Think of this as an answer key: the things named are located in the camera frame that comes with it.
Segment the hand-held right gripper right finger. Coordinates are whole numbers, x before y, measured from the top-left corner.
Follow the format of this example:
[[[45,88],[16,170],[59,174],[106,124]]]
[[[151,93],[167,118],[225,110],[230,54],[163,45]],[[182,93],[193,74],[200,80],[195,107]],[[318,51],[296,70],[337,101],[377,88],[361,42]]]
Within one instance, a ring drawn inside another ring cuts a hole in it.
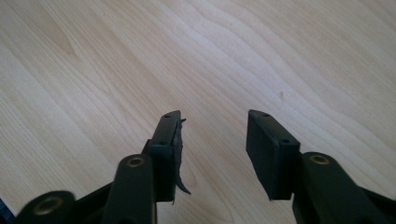
[[[250,109],[246,151],[270,200],[289,200],[300,142],[271,115]]]

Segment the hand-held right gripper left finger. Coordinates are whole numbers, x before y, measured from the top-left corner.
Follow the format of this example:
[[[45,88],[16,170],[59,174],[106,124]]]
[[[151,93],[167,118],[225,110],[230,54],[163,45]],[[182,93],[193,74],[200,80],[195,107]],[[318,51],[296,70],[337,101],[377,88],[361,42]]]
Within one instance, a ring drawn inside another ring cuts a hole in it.
[[[154,134],[142,151],[152,159],[157,202],[173,202],[176,188],[187,194],[191,193],[183,184],[180,175],[184,121],[179,110],[162,115]]]

